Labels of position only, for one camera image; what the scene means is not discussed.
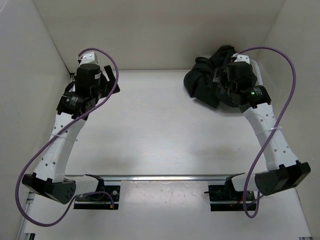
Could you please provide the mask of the black trousers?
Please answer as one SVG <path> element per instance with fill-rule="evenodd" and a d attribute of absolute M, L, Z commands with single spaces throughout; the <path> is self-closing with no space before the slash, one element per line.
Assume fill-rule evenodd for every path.
<path fill-rule="evenodd" d="M 226 82 L 227 92 L 231 100 L 218 100 L 214 94 L 213 77 L 218 67 L 232 63 L 232 55 L 236 54 L 233 46 L 220 47 L 211 57 L 196 57 L 195 65 L 185 75 L 183 84 L 191 98 L 217 108 L 223 103 L 232 108 L 240 108 L 242 112 L 248 108 L 257 108 L 259 96 L 255 86 L 257 77 L 252 70 L 252 85 L 240 85 L 239 83 Z"/>

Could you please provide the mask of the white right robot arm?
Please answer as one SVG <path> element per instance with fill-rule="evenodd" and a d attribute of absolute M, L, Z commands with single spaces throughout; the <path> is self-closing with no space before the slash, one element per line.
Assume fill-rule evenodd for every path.
<path fill-rule="evenodd" d="M 252 66 L 245 61 L 219 67 L 213 77 L 216 95 L 227 98 L 240 109 L 263 149 L 267 170 L 249 177 L 247 189 L 269 196 L 297 187 L 311 168 L 307 162 L 300 162 L 290 149 L 273 113 L 271 98 L 257 81 Z"/>

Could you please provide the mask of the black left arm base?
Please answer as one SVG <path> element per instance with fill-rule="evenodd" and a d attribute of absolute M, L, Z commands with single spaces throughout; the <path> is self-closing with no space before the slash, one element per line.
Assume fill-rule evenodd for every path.
<path fill-rule="evenodd" d="M 105 181 L 102 177 L 85 174 L 71 178 L 75 181 L 73 208 L 76 210 L 118 210 L 121 183 Z"/>

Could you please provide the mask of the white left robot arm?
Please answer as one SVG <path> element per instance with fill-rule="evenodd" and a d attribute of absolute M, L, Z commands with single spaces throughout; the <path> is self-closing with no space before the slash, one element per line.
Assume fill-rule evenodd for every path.
<path fill-rule="evenodd" d="M 34 171 L 23 175 L 22 184 L 25 187 L 64 205 L 77 194 L 87 193 L 93 200 L 103 198 L 105 188 L 100 177 L 86 174 L 67 179 L 65 172 L 74 143 L 90 110 L 96 108 L 100 99 L 120 91 L 115 81 L 110 65 L 104 66 L 104 71 L 96 63 L 79 65 L 74 80 L 65 88 L 56 108 L 50 137 L 53 142 L 45 148 Z"/>

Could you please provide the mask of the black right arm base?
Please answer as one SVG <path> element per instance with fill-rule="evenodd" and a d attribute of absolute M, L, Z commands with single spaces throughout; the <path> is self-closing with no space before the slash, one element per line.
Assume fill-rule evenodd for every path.
<path fill-rule="evenodd" d="M 204 194 L 209 197 L 211 212 L 243 212 L 243 192 L 228 192 L 224 179 L 208 180 Z"/>

